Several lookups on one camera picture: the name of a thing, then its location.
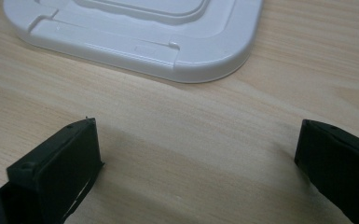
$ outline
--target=wood grain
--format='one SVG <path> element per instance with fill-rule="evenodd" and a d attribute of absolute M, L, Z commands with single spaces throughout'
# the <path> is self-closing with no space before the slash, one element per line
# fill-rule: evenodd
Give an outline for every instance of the wood grain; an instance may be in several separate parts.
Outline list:
<path fill-rule="evenodd" d="M 106 166 L 67 223 L 350 223 L 293 158 L 303 119 L 359 136 L 359 0 L 266 0 L 248 62 L 197 85 L 30 46 L 0 0 L 0 186 L 86 116 Z"/>

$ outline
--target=white plastic tray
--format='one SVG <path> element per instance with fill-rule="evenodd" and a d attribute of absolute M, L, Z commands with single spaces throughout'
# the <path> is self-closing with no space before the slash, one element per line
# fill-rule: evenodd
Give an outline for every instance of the white plastic tray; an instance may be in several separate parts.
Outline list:
<path fill-rule="evenodd" d="M 248 58 L 263 0 L 5 0 L 24 41 L 173 81 L 218 79 Z"/>

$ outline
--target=light wood surface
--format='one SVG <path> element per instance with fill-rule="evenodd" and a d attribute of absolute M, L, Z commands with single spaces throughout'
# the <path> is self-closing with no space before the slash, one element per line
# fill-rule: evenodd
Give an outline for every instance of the light wood surface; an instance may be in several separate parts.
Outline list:
<path fill-rule="evenodd" d="M 106 166 L 67 223 L 350 223 L 293 158 L 303 119 L 359 136 L 359 0 L 266 0 L 247 63 L 197 85 L 30 46 L 0 0 L 0 187 L 86 116 Z"/>

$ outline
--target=white plastic lid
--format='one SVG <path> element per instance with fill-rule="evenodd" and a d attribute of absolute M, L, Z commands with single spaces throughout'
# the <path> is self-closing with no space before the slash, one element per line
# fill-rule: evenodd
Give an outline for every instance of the white plastic lid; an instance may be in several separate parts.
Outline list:
<path fill-rule="evenodd" d="M 5 0 L 24 41 L 173 81 L 238 69 L 263 0 Z"/>

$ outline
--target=wooden table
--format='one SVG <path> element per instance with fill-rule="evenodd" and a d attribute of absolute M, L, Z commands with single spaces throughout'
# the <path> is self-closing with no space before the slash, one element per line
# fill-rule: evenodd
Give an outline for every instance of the wooden table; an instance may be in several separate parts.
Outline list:
<path fill-rule="evenodd" d="M 0 187 L 86 116 L 106 165 L 67 223 L 350 223 L 293 159 L 303 119 L 359 136 L 359 0 L 266 0 L 247 63 L 193 85 L 30 46 L 0 0 Z"/>

